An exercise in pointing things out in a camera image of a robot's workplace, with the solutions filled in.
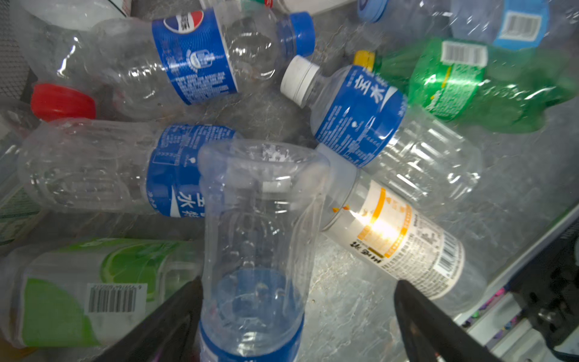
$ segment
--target empty bottle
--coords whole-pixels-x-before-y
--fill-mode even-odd
[[[255,91],[296,54],[313,53],[307,13],[279,15],[238,2],[166,19],[107,20],[93,28],[97,69],[131,118],[163,118],[216,96]]]
[[[111,345],[201,274],[191,242],[48,240],[0,259],[0,330],[15,347]]]
[[[88,30],[105,19],[125,18],[130,9],[130,0],[10,1],[14,37],[40,83],[31,101],[38,118],[71,116],[61,107],[78,102],[84,104],[83,116],[94,118],[91,96],[102,84],[86,67],[94,50]],[[50,111],[58,116],[51,118]]]
[[[575,0],[451,0],[455,38],[510,50],[560,46],[579,21]]]
[[[448,0],[358,0],[358,16],[373,23],[366,26],[366,36],[384,33],[408,43],[450,36],[449,7]]]
[[[212,8],[220,2],[227,0],[200,0],[203,9]],[[354,0],[230,0],[239,1],[242,6],[251,6],[251,3],[259,3],[269,8],[274,8],[284,13],[308,12],[311,15],[338,8]]]
[[[459,240],[325,145],[316,150],[329,159],[333,176],[322,213],[325,236],[408,280],[450,315],[480,301],[486,281]]]
[[[354,59],[442,120],[503,133],[536,131],[547,107],[575,97],[577,84],[564,75],[568,62],[555,50],[513,52],[438,38],[385,56],[358,52]]]
[[[458,200],[476,186],[481,154],[406,96],[357,65],[330,78],[295,57],[281,92],[312,109],[316,139],[422,208]]]
[[[217,141],[199,152],[206,199],[201,361],[296,359],[328,160],[295,145]]]
[[[28,104],[0,96],[0,246],[32,228],[40,212],[22,190],[17,175],[23,139],[39,124]]]
[[[57,211],[203,217],[197,153],[233,137],[222,126],[57,120],[25,140],[19,177],[34,200]]]

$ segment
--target light blue label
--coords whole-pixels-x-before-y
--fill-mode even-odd
[[[213,9],[155,20],[152,27],[161,62],[183,102],[237,93]]]
[[[199,323],[199,330],[201,331],[201,362],[294,362],[298,356],[299,344],[302,340],[303,321],[302,317],[302,324],[299,326],[298,331],[280,349],[263,356],[253,357],[237,356],[220,349],[209,340],[202,323]]]
[[[233,138],[223,126],[172,125],[165,129],[151,155],[146,190],[157,212],[171,217],[205,217],[199,190],[199,149],[208,141]]]
[[[503,24],[493,45],[510,50],[538,47],[548,27],[547,0],[504,0]]]
[[[353,65],[316,139],[357,167],[364,167],[388,144],[407,104],[406,96],[396,87]]]

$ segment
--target gray marble surface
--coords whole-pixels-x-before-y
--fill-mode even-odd
[[[135,0],[134,15],[153,19],[198,4],[184,0]],[[348,64],[345,48],[360,47],[354,5],[315,17],[313,60],[326,75]],[[579,36],[569,42],[579,58]],[[579,74],[579,64],[573,65]],[[192,109],[179,120],[216,123],[247,138],[315,147],[309,111],[278,92],[230,96]],[[450,212],[430,214],[475,253],[490,280],[579,198],[579,99],[548,110],[547,126],[523,135],[493,134],[478,127],[457,131],[483,151],[485,170],[472,195]],[[191,240],[203,248],[203,222],[161,216],[59,215],[50,213],[30,238],[114,236]],[[306,309],[300,361],[394,361],[404,353],[394,316],[395,280],[354,258],[329,240],[319,240]],[[73,350],[69,360],[78,360]]]

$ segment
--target red bottle cap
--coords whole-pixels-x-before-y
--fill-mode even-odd
[[[89,118],[97,116],[94,99],[72,88],[54,84],[38,84],[30,101],[32,113],[45,122],[61,118]]]

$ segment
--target light blue bottle cap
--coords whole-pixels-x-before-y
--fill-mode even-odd
[[[375,23],[384,14],[388,0],[358,0],[358,16],[364,21]]]
[[[294,26],[297,55],[302,57],[312,55],[316,47],[316,31],[312,16],[306,12],[293,13],[289,15],[289,19]]]

